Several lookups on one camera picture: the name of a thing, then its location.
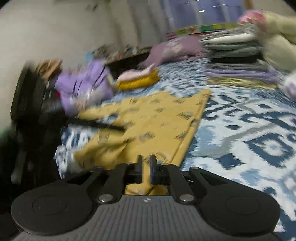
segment black strap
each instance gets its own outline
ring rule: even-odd
[[[102,72],[100,73],[100,75],[98,76],[98,78],[96,79],[96,81],[94,82],[93,86],[95,86],[95,84],[97,83],[97,81],[99,80],[99,78],[101,77],[102,73],[104,72],[106,66],[104,66]]]
[[[77,84],[77,81],[75,81],[75,84],[74,84],[74,88],[73,88],[73,92],[72,92],[72,94],[74,94],[74,92],[75,92],[76,84]]]
[[[82,81],[80,82],[80,84],[78,86],[77,94],[79,93],[79,89],[80,89],[81,84],[82,84]]]

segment round pad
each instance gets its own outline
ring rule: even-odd
[[[92,202],[80,186],[48,185],[20,195],[11,206],[18,226],[35,235],[69,232],[87,221]]]
[[[232,236],[258,236],[272,232],[280,215],[269,195],[242,185],[209,188],[200,204],[205,220]]]

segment colorful border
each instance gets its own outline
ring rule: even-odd
[[[237,26],[237,23],[218,23],[218,24],[209,24],[209,25],[197,25],[197,26],[191,26],[188,28],[176,30],[171,33],[167,33],[166,37],[168,39],[176,38],[179,35],[184,34],[199,34],[199,33],[205,33],[205,32],[213,32],[213,31],[223,31],[230,28],[235,28]]]

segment gray ribbed surface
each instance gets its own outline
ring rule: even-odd
[[[267,234],[236,238],[207,225],[193,206],[176,203],[171,196],[123,196],[114,204],[99,206],[80,228],[58,236],[19,234],[14,241],[278,241]]]

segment purple folded cloth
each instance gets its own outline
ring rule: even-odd
[[[104,66],[100,60],[91,62],[87,69],[79,74],[61,73],[57,79],[55,89],[61,95],[65,113],[69,116],[78,114],[78,107],[72,101],[72,98],[83,96],[84,93],[90,90],[100,88],[101,91],[97,91],[97,93],[101,94],[97,99],[101,101],[111,99],[114,93],[106,78],[109,73],[109,68]]]
[[[216,77],[237,77],[246,79],[257,79],[265,82],[266,84],[275,84],[279,81],[277,71],[270,67],[267,72],[264,71],[251,71],[251,70],[236,70],[236,69],[206,69],[205,75],[211,78]]]

